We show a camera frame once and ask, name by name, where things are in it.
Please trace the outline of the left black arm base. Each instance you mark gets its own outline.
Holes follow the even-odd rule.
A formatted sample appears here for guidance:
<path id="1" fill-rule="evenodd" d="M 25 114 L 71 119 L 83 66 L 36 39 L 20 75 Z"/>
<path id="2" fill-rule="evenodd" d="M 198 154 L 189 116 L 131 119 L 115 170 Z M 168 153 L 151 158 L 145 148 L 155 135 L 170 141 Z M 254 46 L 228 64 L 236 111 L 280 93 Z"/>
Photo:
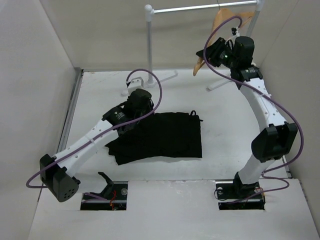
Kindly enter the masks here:
<path id="1" fill-rule="evenodd" d="M 84 193 L 80 205 L 81 211 L 125 211 L 129 183 L 112 181 L 104 172 L 98 174 L 105 180 L 106 186 L 101 192 Z"/>

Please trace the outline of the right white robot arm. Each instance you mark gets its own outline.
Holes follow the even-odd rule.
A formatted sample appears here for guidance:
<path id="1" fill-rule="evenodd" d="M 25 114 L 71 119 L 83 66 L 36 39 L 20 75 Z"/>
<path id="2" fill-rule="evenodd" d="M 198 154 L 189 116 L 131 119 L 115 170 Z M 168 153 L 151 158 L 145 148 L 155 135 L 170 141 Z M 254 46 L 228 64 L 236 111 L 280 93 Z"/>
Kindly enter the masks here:
<path id="1" fill-rule="evenodd" d="M 233 81 L 248 101 L 260 133 L 251 142 L 251 156 L 235 174 L 232 192 L 245 197 L 258 184 L 262 173 L 276 160 L 288 154 L 298 133 L 296 123 L 289 123 L 277 110 L 265 88 L 260 69 L 253 65 L 254 40 L 238 36 L 232 43 L 220 37 L 196 53 L 206 64 L 230 69 Z"/>

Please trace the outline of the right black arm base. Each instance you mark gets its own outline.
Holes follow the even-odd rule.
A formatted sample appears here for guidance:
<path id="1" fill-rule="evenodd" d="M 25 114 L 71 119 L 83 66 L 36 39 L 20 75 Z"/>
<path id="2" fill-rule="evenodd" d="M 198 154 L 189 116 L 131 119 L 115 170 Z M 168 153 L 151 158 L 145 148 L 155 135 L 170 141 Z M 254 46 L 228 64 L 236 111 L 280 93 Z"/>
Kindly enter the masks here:
<path id="1" fill-rule="evenodd" d="M 262 191 L 258 182 L 237 190 L 231 181 L 217 181 L 214 196 L 221 211 L 264 210 L 266 199 Z"/>

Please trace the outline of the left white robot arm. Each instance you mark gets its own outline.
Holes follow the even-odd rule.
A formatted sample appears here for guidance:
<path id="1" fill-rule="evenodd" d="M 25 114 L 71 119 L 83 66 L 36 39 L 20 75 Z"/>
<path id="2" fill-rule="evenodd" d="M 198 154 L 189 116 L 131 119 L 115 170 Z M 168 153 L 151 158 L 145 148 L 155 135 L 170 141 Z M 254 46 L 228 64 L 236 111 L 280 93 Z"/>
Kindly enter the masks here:
<path id="1" fill-rule="evenodd" d="M 54 197 L 63 203 L 79 189 L 75 174 L 81 166 L 108 143 L 132 130 L 138 119 L 153 110 L 152 95 L 144 89 L 134 90 L 127 100 L 106 112 L 97 124 L 73 145 L 54 156 L 39 160 L 40 179 Z"/>

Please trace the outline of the wooden clothes hanger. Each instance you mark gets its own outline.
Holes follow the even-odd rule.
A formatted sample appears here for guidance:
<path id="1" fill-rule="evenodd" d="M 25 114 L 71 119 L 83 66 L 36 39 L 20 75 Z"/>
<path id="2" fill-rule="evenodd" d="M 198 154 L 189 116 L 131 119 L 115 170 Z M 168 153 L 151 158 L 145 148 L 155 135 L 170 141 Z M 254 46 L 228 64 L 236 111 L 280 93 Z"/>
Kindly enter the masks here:
<path id="1" fill-rule="evenodd" d="M 240 23 L 239 26 L 236 27 L 236 29 L 239 30 L 239 29 L 243 28 L 248 22 L 251 21 L 251 19 L 254 16 L 254 12 L 253 11 L 244 11 L 244 12 L 234 13 L 228 8 L 221 8 L 214 17 L 214 20 L 212 23 L 212 28 L 211 28 L 211 33 L 213 33 L 213 31 L 216 30 L 217 27 L 222 22 L 224 22 L 225 20 L 227 20 L 231 17 L 234 17 L 234 16 L 241 17 L 241 19 L 242 19 L 242 23 Z M 193 68 L 192 75 L 196 76 L 196 74 L 204 66 L 204 64 L 205 64 L 204 59 L 201 56 L 198 57 L 197 62 Z"/>

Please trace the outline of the black trousers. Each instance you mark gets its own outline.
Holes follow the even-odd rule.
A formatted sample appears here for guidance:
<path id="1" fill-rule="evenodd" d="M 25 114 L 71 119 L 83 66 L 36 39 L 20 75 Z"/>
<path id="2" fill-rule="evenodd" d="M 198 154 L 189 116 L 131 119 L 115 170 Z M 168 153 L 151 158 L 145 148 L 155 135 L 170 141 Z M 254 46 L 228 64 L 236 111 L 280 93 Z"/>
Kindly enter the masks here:
<path id="1" fill-rule="evenodd" d="M 156 113 L 106 147 L 118 165 L 152 157 L 201 158 L 202 119 L 193 110 Z"/>

